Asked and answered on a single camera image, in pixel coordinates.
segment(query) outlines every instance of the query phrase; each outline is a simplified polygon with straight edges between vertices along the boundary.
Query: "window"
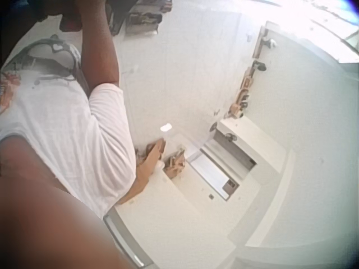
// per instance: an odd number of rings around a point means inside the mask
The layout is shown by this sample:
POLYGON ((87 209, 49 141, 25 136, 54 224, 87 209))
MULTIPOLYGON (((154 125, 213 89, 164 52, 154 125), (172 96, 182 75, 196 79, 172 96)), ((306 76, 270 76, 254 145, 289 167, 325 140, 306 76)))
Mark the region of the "window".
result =
POLYGON ((225 200, 239 184, 230 178, 214 161, 201 153, 190 162, 196 172, 225 200))

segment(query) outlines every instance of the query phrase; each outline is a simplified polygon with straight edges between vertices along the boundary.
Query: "sleeve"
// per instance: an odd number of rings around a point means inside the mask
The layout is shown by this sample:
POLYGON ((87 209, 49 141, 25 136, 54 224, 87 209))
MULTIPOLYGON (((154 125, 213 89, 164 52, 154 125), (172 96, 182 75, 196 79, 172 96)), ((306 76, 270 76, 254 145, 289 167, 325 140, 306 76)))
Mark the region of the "sleeve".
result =
POLYGON ((106 163, 113 163, 131 181, 136 176, 136 156, 128 125, 123 91, 114 84, 101 84, 90 95, 92 116, 97 119, 106 163))

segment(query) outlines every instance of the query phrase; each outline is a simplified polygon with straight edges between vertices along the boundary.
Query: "light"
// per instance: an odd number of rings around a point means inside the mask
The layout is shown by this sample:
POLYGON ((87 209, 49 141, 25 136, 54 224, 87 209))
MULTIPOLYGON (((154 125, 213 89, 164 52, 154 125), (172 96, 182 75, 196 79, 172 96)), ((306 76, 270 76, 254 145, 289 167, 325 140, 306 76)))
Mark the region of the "light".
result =
POLYGON ((167 123, 166 125, 162 126, 160 129, 162 132, 166 133, 172 129, 172 125, 170 123, 167 123))

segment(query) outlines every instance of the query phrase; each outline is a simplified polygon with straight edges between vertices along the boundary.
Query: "white t-shirt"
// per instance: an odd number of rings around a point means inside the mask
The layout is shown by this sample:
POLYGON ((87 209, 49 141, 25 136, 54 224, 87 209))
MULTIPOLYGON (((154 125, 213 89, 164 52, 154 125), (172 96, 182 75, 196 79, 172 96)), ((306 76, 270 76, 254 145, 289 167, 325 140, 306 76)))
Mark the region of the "white t-shirt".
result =
POLYGON ((21 71, 11 106, 0 115, 0 141, 25 138, 68 191, 102 218, 131 188, 136 158, 123 92, 77 81, 40 80, 21 71))

